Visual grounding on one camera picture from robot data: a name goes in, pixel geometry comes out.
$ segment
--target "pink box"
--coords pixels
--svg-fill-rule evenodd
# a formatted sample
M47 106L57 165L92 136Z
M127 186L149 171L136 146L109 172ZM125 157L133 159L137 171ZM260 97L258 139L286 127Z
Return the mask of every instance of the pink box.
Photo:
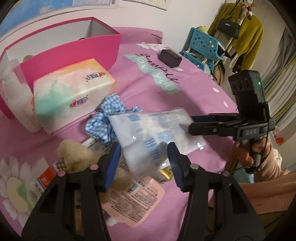
M115 63L121 34L94 17L56 23L30 33L5 48L0 69L13 59L33 89L33 82L60 68L87 59L95 59L106 70ZM0 97L0 110L13 114Z

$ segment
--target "black charger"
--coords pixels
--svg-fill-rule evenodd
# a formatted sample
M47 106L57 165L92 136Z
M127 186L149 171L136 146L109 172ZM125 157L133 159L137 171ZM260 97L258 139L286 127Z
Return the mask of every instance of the black charger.
M170 49L163 49L158 58L170 68L179 67L182 61L182 58Z

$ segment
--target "pink tablecloth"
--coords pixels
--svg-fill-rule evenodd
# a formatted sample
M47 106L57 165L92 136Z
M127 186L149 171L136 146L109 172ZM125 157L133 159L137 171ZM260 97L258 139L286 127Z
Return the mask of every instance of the pink tablecloth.
M184 58L178 69L170 69L158 60L157 48L161 46L121 44L117 61L109 72L116 79L116 93L121 96L127 108L139 106L145 112L159 112L183 107L190 115L236 111L236 105L232 100L203 71ZM145 56L139 56L140 61L137 61L135 54ZM144 73L143 64L148 64L149 68L154 68L173 79L174 86L166 84L172 82L169 79L162 79L161 82L157 80L156 78L160 77L157 74L159 72L153 72L154 77L150 73ZM0 159L9 165L9 157L15 156L19 162L19 169L25 162L32 165L41 155L49 164L53 164L58 159L55 150L63 139L82 142L88 138L84 132L88 118L89 115L49 136L43 130L31 134L16 119L8 120L0 115ZM192 162L198 163L206 170L220 172L231 152L232 141L217 136L205 139L207 141L205 149L192 152L188 156ZM119 223L109 227L113 241L176 240L183 221L188 194L182 193L174 181L163 184L162 187L166 192L164 198L140 226L131 228ZM24 215L20 213L15 215L14 210L3 205L8 201L4 202L7 198L1 196L1 188L5 188L5 182L0 181L0 210L14 230L20 234L22 230L20 219Z

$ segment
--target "black handbag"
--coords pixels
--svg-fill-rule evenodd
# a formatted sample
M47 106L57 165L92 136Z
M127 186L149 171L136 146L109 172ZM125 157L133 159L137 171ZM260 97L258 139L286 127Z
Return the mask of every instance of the black handbag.
M217 30L220 32L234 38L238 39L239 38L239 31L240 31L240 25L237 22L232 22L229 19L221 19L218 26Z

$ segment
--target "white plastic bag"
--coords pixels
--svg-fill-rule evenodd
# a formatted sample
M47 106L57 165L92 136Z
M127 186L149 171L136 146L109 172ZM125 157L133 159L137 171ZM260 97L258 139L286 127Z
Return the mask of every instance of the white plastic bag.
M167 156L170 142L175 142L184 155L205 145L203 137L188 133L188 126L193 121L184 109L126 113L109 119L135 178L153 176L170 165Z

